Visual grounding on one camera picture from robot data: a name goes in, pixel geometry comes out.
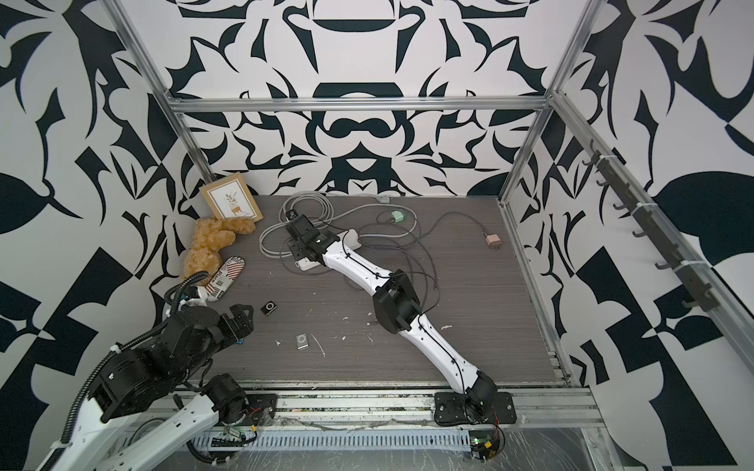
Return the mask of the dark usb cable yellow charger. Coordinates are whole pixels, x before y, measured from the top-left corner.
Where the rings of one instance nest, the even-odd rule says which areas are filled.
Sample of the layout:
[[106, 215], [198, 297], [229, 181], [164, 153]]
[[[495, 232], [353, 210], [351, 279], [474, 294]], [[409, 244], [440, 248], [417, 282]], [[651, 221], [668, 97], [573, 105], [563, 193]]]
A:
[[[350, 251], [341, 237], [323, 255], [323, 264], [321, 266], [345, 276], [373, 298], [379, 292], [385, 292], [385, 294], [390, 294], [391, 296], [407, 294], [410, 298], [414, 298], [417, 310], [422, 312], [422, 302], [416, 296], [414, 286], [412, 285], [412, 276], [419, 275], [417, 272], [407, 273], [403, 270], [390, 271], [384, 269], [370, 262], [356, 251]], [[428, 280], [424, 276], [422, 277], [427, 288], [432, 288], [433, 281]]]

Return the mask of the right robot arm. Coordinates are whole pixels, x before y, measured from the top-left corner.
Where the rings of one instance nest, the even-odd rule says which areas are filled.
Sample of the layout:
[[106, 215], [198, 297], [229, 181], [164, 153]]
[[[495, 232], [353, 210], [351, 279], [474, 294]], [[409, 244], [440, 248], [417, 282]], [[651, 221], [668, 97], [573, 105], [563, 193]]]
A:
[[334, 270], [371, 295], [378, 323], [412, 343], [438, 369], [461, 401], [461, 422], [488, 423], [495, 418], [498, 387], [458, 353], [434, 328], [419, 304], [412, 281], [402, 270], [389, 271], [347, 247], [338, 235], [316, 228], [308, 217], [290, 210], [285, 227], [296, 261], [307, 259]]

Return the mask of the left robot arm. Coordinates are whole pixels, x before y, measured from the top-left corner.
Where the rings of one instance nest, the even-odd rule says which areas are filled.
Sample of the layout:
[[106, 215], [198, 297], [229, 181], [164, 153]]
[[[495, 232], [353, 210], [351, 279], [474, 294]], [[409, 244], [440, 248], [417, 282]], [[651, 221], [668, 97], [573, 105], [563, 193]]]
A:
[[243, 423], [251, 406], [229, 374], [194, 388], [188, 403], [125, 449], [111, 453], [121, 435], [153, 402], [187, 387], [198, 370], [208, 370], [215, 353], [253, 332], [253, 307], [231, 306], [229, 313], [208, 307], [204, 296], [187, 292], [207, 277], [200, 271], [168, 290], [165, 319], [146, 333], [116, 343], [84, 381], [69, 411], [61, 439], [39, 465], [41, 470], [151, 470], [184, 447], [211, 466], [230, 462], [257, 435], [219, 439], [212, 453], [201, 453], [194, 439], [216, 425]]

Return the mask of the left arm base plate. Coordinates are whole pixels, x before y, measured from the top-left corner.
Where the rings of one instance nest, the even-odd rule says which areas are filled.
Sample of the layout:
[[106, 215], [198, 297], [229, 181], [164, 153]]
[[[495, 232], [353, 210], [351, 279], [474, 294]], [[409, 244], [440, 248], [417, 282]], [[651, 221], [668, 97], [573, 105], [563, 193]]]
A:
[[244, 400], [232, 400], [220, 422], [230, 426], [260, 426], [276, 418], [276, 394], [248, 394]]

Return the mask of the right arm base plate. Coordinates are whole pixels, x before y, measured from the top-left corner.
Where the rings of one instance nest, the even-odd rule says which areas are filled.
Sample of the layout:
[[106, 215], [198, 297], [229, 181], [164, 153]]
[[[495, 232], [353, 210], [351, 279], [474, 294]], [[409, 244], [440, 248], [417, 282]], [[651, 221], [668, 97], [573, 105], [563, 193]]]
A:
[[436, 392], [433, 420], [441, 427], [461, 425], [512, 425], [518, 421], [512, 396], [497, 392], [491, 402], [485, 402], [484, 412], [478, 412], [461, 394]]

